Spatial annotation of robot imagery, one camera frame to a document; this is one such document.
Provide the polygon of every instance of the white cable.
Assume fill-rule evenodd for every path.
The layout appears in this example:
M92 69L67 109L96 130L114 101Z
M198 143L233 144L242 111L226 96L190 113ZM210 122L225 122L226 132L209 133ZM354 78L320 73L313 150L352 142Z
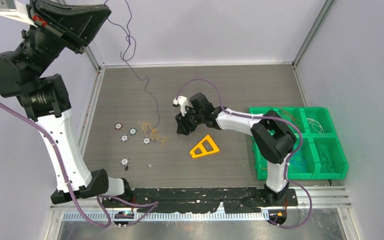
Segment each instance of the white cable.
M314 131L318 132L319 134L324 134L325 133L325 129L322 127L322 125L320 124L319 121L313 119L313 118L309 118L307 117L307 121L308 121L308 124L310 124L312 126L312 129L314 129Z

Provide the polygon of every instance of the metal floor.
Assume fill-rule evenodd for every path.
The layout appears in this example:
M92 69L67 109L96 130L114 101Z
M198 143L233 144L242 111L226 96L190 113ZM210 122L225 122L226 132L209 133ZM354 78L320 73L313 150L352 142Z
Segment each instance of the metal floor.
M93 171L106 169L113 178L125 178L133 188L251 187L263 186L254 169L252 139L242 133L215 130L200 125L189 136L177 135L173 99L182 85L195 78L213 81L220 89L224 104L247 112L258 106L303 106L303 100L290 65L190 66L136 68L141 77L149 76L147 90L158 100L158 133L169 140L164 145L142 143L146 134L141 125L158 121L157 105L145 92L145 81L138 80L128 68L105 70L102 86L87 140L84 161ZM188 85L183 96L202 92L219 106L216 91L206 82ZM115 124L122 123L122 130ZM120 137L136 128L127 142ZM192 159L190 150L209 134L220 152ZM120 164L128 158L129 168ZM327 181L305 185L326 185Z
M285 225L296 225L307 209L288 209ZM314 209L311 220L293 230L278 229L266 221L142 222L118 229L102 229L84 221L65 221L59 240L343 240L347 239L338 210Z

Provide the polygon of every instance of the green bin compartment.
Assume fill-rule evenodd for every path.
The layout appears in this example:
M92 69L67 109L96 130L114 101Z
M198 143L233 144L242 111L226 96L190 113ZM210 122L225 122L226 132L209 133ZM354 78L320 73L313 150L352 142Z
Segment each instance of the green bin compartment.
M279 107L276 109L279 116L298 127L299 131L303 134L307 133L308 128L305 123L305 114L300 107ZM296 133L295 129L291 126L289 128Z
M303 107L302 108L305 113L305 118L307 120L306 124L308 125L308 129L312 134L319 134L320 128L317 125L310 124L308 119L314 119L320 123L323 127L325 134L334 134L335 128L332 123L331 115L329 111L324 107Z
M311 180L315 179L316 173L320 171L320 164L314 156L313 148L311 147L312 139L304 136L304 142L301 149L292 156L288 168L287 177L291 180ZM267 160L260 154L257 144L252 147L255 155L255 170L258 180L267 179Z
M348 162L337 137L313 136L316 157L320 162L317 179L344 179Z

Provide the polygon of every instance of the green plastic tray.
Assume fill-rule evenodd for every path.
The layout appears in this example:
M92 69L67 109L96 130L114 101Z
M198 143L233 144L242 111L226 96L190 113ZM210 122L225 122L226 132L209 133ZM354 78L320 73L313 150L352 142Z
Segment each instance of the green plastic tray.
M316 174L320 171L318 158L314 156L312 140L305 136L301 149L292 156L287 172L288 179L292 180L308 180L315 179ZM267 160L261 155L257 144L254 143L252 150L255 154L255 170L257 171L257 179L267 179Z
M348 162L336 135L329 111L323 107L250 107L251 114L277 112L283 119L293 122L301 131L303 145L291 159L288 178L292 180L326 180L344 179L348 171ZM320 123L320 128L309 124L308 119ZM298 134L291 128L298 139ZM255 155L257 179L267 179L267 161L263 158L257 145L252 150Z

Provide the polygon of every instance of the black cable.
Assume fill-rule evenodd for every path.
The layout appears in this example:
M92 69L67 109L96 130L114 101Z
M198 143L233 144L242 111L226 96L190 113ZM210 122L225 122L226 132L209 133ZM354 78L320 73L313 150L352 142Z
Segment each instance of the black cable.
M329 160L328 156L326 156L326 154L323 152L322 148L319 145L316 145L315 147L316 147L316 150L318 153L318 157L320 158L320 163L322 165L326 164L326 169L331 174L332 172L331 172L331 170L329 170L329 167L330 167L330 169L333 170L335 162L333 162L332 160Z
M160 104L157 100L157 98L155 97L155 95L149 91L147 89L148 85L150 84L150 78L149 76L145 76L143 78L141 78L138 73L135 71L135 69L130 65L129 61L133 59L133 57L135 56L136 54L136 47L137 47L137 42L136 42L136 39L132 36L131 32L130 32L130 29L129 29L129 25L130 25L130 22L132 21L132 18L133 18L133 14L132 14L132 10L130 9L130 5L129 3L127 2L127 0L124 0L124 2L126 3L127 5L127 9L128 9L128 12L130 14L130 18L129 20L127 21L127 24L126 24L126 28L124 28L122 25L118 24L118 23L115 23L115 22L112 22L110 19L108 19L108 22L114 26L117 26L119 28L121 28L124 33L126 34L126 37L125 37L125 40L126 42L128 43L126 49L124 51L120 51L120 59L128 66L128 68L133 72L133 74L135 75L135 77L139 80L139 81L146 81L146 85L145 87L143 88L143 90L145 92L147 92L149 95L151 95L151 97L154 99L155 103L156 103L156 114L158 115L158 121L156 122L155 126L153 127L154 129L157 128L157 126L160 124L160 121L161 121L161 114L160 114ZM131 55L131 57L129 58L126 58L126 54L129 52L131 46L132 46L132 40L133 40L133 53Z

